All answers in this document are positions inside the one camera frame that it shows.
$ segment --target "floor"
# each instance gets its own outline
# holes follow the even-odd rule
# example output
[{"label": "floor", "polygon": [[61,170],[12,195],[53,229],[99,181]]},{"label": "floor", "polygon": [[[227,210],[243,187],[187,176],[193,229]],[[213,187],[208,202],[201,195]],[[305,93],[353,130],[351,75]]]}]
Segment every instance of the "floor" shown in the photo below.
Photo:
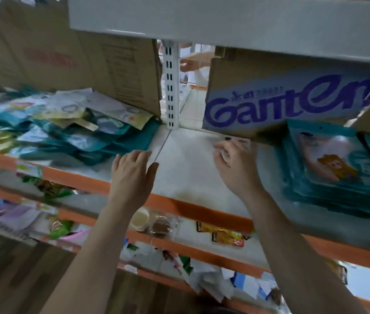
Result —
[{"label": "floor", "polygon": [[[0,314],[39,313],[74,257],[44,243],[29,247],[0,236]],[[207,302],[118,270],[107,313],[197,314]]]}]

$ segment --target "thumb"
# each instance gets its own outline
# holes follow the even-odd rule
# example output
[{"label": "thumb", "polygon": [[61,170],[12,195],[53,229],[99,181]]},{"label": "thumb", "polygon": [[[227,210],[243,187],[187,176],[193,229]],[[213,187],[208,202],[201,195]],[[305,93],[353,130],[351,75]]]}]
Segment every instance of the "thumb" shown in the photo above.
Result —
[{"label": "thumb", "polygon": [[156,173],[158,169],[159,163],[153,162],[147,169],[146,174],[146,190],[148,193],[151,193],[151,190],[153,189],[154,180],[156,179]]},{"label": "thumb", "polygon": [[223,156],[221,155],[219,150],[214,149],[214,164],[217,168],[220,176],[222,177],[223,174],[229,169],[227,163],[224,161]]}]

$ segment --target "metal shelf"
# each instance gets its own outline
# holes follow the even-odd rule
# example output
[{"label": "metal shelf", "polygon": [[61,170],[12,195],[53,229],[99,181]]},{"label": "metal shelf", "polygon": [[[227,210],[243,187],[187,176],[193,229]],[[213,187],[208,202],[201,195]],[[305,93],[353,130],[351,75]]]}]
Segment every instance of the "metal shelf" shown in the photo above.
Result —
[{"label": "metal shelf", "polygon": [[370,0],[69,0],[76,30],[370,62]]}]

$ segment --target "cup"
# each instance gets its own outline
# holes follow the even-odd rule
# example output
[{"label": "cup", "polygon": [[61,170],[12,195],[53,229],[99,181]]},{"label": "cup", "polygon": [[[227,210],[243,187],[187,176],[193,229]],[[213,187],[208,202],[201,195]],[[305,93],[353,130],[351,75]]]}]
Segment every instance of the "cup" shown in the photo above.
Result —
[{"label": "cup", "polygon": [[130,221],[130,226],[133,227],[138,232],[143,232],[148,226],[148,221],[150,220],[150,214],[147,209],[141,207],[135,212]]}]

